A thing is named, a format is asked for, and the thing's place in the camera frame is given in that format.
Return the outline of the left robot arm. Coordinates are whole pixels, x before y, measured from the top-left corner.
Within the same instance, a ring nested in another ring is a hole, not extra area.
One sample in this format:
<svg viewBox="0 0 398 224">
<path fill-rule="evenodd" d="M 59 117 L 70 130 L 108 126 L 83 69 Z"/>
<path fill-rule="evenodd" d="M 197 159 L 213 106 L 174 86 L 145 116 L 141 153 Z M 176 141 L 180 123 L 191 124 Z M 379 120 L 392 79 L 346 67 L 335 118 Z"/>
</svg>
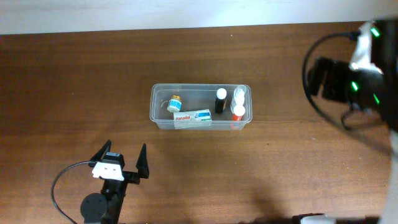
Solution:
<svg viewBox="0 0 398 224">
<path fill-rule="evenodd" d="M 142 145 L 135 172 L 124 170 L 124 156 L 111 152 L 110 140 L 89 160 L 88 165 L 93 169 L 93 177 L 101 179 L 103 186 L 99 193 L 89 194 L 83 199 L 80 213 L 84 222 L 117 223 L 128 185 L 138 185 L 141 179 L 149 178 L 147 147 Z"/>
</svg>

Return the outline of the small jar gold lid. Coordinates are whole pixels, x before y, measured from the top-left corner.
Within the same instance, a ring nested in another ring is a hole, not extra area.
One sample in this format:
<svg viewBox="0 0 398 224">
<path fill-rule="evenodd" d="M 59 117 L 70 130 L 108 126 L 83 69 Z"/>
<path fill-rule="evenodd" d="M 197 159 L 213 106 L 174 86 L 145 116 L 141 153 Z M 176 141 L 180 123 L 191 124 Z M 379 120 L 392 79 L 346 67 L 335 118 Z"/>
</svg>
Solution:
<svg viewBox="0 0 398 224">
<path fill-rule="evenodd" d="M 173 95 L 169 100 L 167 110 L 171 113 L 178 113 L 182 107 L 182 99 L 177 95 Z"/>
</svg>

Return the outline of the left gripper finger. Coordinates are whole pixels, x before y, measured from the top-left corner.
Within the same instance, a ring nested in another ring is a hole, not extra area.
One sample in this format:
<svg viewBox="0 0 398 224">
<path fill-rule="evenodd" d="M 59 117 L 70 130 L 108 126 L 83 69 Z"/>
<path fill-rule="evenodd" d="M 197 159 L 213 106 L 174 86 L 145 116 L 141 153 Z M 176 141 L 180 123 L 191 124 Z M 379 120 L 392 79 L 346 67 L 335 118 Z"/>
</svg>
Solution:
<svg viewBox="0 0 398 224">
<path fill-rule="evenodd" d="M 107 140 L 103 147 L 90 159 L 89 165 L 95 165 L 97 162 L 101 162 L 103 157 L 111 149 L 111 140 Z"/>
<path fill-rule="evenodd" d="M 142 145 L 142 149 L 140 151 L 139 157 L 136 162 L 137 173 L 140 178 L 148 179 L 149 178 L 149 164 L 147 161 L 147 146 L 146 144 Z"/>
</svg>

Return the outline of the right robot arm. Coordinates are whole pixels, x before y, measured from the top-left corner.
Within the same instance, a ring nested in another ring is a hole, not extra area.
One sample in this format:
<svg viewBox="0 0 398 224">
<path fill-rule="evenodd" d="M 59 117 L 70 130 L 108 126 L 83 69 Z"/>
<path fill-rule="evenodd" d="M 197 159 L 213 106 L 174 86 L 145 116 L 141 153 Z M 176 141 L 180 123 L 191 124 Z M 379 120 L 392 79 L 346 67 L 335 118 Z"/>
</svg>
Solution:
<svg viewBox="0 0 398 224">
<path fill-rule="evenodd" d="M 347 38 L 356 42 L 349 62 L 319 57 L 308 68 L 316 48 L 327 40 Z M 316 40 L 307 50 L 302 64 L 304 94 L 312 108 L 326 122 L 352 137 L 347 117 L 357 111 L 376 112 L 389 130 L 391 178 L 386 206 L 376 223 L 397 223 L 397 18 L 385 17 L 365 22 L 357 31 L 337 32 Z M 340 120 L 333 119 L 314 102 L 313 97 L 348 105 Z"/>
</svg>

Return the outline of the orange tube white cap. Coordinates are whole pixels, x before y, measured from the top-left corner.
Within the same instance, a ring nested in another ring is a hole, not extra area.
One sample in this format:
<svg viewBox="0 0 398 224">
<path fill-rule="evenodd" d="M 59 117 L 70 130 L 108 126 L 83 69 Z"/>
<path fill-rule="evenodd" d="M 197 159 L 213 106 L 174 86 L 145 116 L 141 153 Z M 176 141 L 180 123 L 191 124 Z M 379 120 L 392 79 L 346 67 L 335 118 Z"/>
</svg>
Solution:
<svg viewBox="0 0 398 224">
<path fill-rule="evenodd" d="M 239 123 L 238 121 L 241 121 L 244 114 L 246 113 L 246 109 L 243 105 L 236 105 L 233 108 L 233 116 L 232 116 L 232 125 L 231 128 L 232 129 L 238 129 L 239 128 Z"/>
</svg>

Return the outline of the dark bottle white cap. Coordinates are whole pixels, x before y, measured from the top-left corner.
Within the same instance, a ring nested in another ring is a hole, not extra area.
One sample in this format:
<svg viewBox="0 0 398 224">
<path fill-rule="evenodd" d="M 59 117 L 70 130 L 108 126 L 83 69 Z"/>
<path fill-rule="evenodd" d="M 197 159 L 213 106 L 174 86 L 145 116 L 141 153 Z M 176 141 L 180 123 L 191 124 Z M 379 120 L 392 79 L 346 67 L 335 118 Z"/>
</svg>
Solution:
<svg viewBox="0 0 398 224">
<path fill-rule="evenodd" d="M 215 113 L 221 114 L 226 106 L 227 91 L 224 88 L 219 88 L 216 92 Z"/>
</svg>

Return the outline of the white medicine box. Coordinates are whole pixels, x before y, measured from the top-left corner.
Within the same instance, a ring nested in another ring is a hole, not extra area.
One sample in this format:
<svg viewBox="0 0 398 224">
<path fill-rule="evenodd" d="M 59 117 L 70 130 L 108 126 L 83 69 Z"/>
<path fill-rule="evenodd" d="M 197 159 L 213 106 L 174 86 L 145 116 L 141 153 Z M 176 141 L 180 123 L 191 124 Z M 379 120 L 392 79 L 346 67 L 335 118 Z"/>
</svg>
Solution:
<svg viewBox="0 0 398 224">
<path fill-rule="evenodd" d="M 174 128 L 188 129 L 210 126 L 212 123 L 210 110 L 184 111 L 174 113 Z"/>
</svg>

